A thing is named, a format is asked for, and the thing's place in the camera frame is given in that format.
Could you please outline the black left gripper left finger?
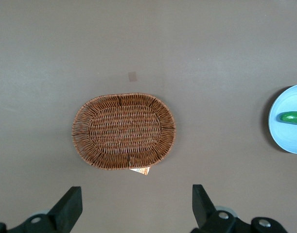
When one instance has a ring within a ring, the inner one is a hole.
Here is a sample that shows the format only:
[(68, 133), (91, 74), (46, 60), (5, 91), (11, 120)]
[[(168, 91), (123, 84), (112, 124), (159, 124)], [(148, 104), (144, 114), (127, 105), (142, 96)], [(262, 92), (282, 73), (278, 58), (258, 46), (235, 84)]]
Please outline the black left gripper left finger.
[(29, 217), (9, 233), (69, 233), (83, 211), (82, 189), (71, 187), (46, 214)]

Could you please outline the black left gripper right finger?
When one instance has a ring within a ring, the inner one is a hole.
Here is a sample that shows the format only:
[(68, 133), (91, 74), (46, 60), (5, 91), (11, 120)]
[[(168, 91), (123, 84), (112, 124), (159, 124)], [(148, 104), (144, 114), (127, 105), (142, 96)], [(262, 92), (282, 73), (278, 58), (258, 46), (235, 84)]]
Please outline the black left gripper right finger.
[(192, 233), (232, 233), (235, 229), (235, 217), (218, 211), (201, 184), (192, 186), (192, 211), (198, 225)]

